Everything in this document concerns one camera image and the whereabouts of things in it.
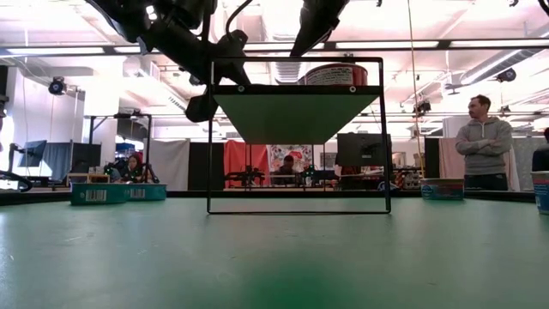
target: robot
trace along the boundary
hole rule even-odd
[[[182,71],[191,74],[192,84],[210,81],[211,58],[245,57],[244,46],[248,36],[241,30],[229,32],[234,18],[252,0],[245,0],[229,17],[226,34],[218,43],[208,41],[209,16],[217,9],[217,0],[86,0],[97,9],[123,38],[138,43],[142,55],[154,48],[161,51]],[[301,29],[293,46],[291,57],[301,57],[319,42],[326,41],[339,23],[339,15],[350,0],[304,0],[300,12]],[[203,24],[202,35],[195,35]],[[238,85],[250,85],[243,60],[216,62],[214,84],[228,78]],[[190,100],[185,111],[193,122],[211,119],[217,103],[208,106],[206,95]]]

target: crossed arms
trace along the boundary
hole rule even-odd
[[[498,128],[495,140],[484,139],[477,142],[468,140],[467,127],[462,127],[457,133],[455,150],[460,155],[502,155],[511,149],[513,137],[510,124],[504,124]]]

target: ceiling light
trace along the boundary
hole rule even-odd
[[[249,44],[244,48],[245,52],[256,52],[256,51],[290,51],[293,47],[293,43],[260,43],[260,44]],[[324,48],[324,43],[317,44],[313,47],[313,50],[319,50]]]
[[[450,43],[450,47],[530,47],[549,46],[549,39],[480,39],[462,40]]]
[[[26,55],[86,55],[105,53],[101,47],[63,47],[63,48],[8,48],[6,51],[14,56]]]
[[[114,51],[120,53],[140,53],[141,48],[139,46],[122,46],[114,47]]]
[[[342,42],[336,43],[337,49],[398,49],[411,48],[411,41],[402,42]],[[414,41],[413,47],[434,48],[438,46],[437,41]]]

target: gray sweater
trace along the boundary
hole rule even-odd
[[[505,173],[504,154],[511,149],[513,129],[497,117],[485,123],[471,120],[457,133],[455,149],[465,155],[466,175]]]

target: barcode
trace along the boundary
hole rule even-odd
[[[145,198],[145,189],[131,189],[130,198]]]
[[[86,202],[106,202],[106,190],[86,191]]]

